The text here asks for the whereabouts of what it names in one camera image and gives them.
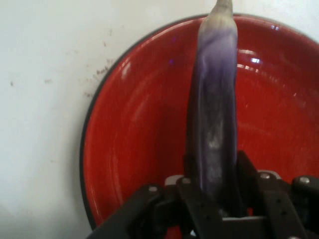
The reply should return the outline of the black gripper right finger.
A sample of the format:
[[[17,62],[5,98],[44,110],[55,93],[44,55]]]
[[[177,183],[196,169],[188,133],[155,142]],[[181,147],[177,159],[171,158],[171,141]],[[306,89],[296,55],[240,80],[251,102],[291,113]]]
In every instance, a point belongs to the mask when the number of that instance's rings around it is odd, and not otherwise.
[[[291,184],[273,172],[258,171],[239,151],[240,193],[252,215],[238,226],[248,239],[317,239],[319,237],[319,180],[308,175]]]

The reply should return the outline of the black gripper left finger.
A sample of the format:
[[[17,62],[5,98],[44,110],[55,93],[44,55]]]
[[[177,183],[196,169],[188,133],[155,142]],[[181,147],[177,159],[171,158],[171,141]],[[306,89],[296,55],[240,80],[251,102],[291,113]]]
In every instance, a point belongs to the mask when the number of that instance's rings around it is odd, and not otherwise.
[[[163,239],[179,227],[184,239],[222,239],[218,206],[193,179],[173,185],[148,184],[138,189],[92,232],[94,239]]]

